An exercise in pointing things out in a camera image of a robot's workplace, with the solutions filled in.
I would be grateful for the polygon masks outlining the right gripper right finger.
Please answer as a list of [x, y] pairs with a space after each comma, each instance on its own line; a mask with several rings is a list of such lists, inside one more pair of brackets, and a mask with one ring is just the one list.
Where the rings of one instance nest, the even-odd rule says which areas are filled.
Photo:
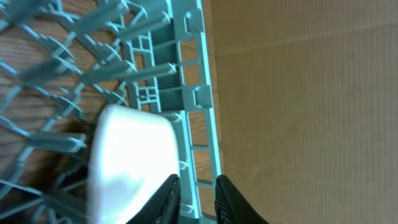
[[217, 224], [269, 224], [223, 174], [216, 178], [215, 211]]

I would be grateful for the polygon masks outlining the small pink bowl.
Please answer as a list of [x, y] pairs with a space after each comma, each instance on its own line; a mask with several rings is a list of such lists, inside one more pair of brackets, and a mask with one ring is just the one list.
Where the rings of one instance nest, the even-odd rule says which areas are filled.
[[167, 118], [107, 106], [91, 145], [88, 223], [127, 223], [170, 175], [179, 173], [177, 139]]

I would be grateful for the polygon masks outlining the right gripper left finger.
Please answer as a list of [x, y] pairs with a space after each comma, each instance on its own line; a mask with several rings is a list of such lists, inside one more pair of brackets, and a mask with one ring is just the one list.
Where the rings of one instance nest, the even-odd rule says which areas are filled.
[[180, 177], [170, 175], [127, 224], [177, 224], [180, 217]]

